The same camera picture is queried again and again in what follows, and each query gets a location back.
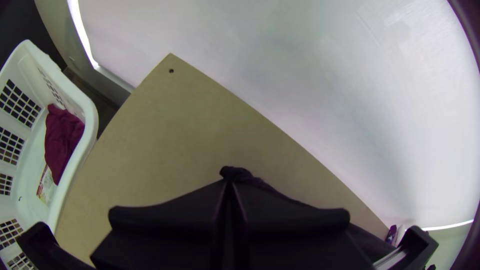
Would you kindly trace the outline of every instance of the mdf board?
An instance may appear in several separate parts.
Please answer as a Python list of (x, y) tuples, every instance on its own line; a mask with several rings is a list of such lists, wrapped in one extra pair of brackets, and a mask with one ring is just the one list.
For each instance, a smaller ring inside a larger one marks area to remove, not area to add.
[(318, 208), (346, 208), (351, 222), (387, 228), (335, 175), (227, 89), (168, 55), (143, 80), (93, 148), (65, 200), (60, 246), (89, 256), (110, 231), (113, 206), (160, 204), (244, 167), (281, 193)]

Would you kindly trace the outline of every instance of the basket vent hole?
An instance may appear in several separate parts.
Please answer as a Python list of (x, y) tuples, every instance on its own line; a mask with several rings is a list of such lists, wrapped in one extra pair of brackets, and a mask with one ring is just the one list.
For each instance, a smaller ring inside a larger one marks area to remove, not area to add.
[(24, 230), (14, 218), (0, 224), (0, 251), (15, 243), (15, 239), (19, 237)]
[(0, 161), (17, 165), (25, 140), (0, 126)]
[(10, 196), (14, 178), (10, 175), (0, 173), (0, 195)]
[(10, 79), (0, 92), (0, 108), (29, 128), (42, 110)]
[(9, 260), (6, 263), (6, 265), (8, 265), (10, 270), (36, 270), (37, 269), (23, 252), (20, 253), (15, 258)]

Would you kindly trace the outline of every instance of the dark floor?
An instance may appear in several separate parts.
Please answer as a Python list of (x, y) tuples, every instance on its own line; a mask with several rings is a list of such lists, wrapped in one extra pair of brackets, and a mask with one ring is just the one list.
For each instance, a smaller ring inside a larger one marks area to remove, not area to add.
[(106, 97), (101, 95), (97, 90), (91, 87), (87, 82), (78, 77), (71, 69), (68, 67), (63, 71), (63, 73), (72, 81), (82, 92), (84, 92), (95, 104), (96, 110), (98, 111), (98, 133), (96, 135), (97, 139), (100, 138), (100, 135), (104, 132), (107, 125), (110, 123), (110, 120), (119, 110), (119, 107), (109, 101)]

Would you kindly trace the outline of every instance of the fluorescent light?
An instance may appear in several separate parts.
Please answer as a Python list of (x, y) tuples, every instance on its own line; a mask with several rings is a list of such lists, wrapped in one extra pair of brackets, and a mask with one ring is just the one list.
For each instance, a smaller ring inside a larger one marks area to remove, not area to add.
[(444, 230), (444, 229), (460, 227), (460, 226), (467, 225), (467, 224), (472, 223), (472, 222), (474, 222), (473, 219), (467, 220), (467, 221), (464, 221), (464, 222), (460, 222), (460, 223), (455, 223), (455, 224), (452, 224), (452, 225), (438, 226), (438, 227), (427, 227), (427, 228), (421, 228), (421, 229), (424, 230), (424, 231), (437, 231), (437, 230)]
[(82, 16), (80, 16), (80, 6), (78, 0), (68, 0), (68, 8), (70, 9), (70, 14), (73, 19), (73, 24), (75, 24), (76, 32), (80, 37), (81, 44), (85, 49), (86, 55), (90, 60), (91, 65), (94, 69), (99, 67), (99, 63), (94, 60), (92, 56), (92, 50), (90, 49), (90, 42), (89, 37), (87, 36), (87, 32), (85, 31), (84, 23), (82, 22)]

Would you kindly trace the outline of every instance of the black cloth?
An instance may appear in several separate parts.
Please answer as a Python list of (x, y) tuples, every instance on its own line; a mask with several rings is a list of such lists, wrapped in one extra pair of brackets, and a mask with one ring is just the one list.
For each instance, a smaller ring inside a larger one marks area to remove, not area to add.
[(345, 209), (293, 200), (243, 168), (220, 174), (162, 204), (112, 208), (112, 231), (92, 262), (99, 270), (373, 269), (377, 254), (355, 242)]

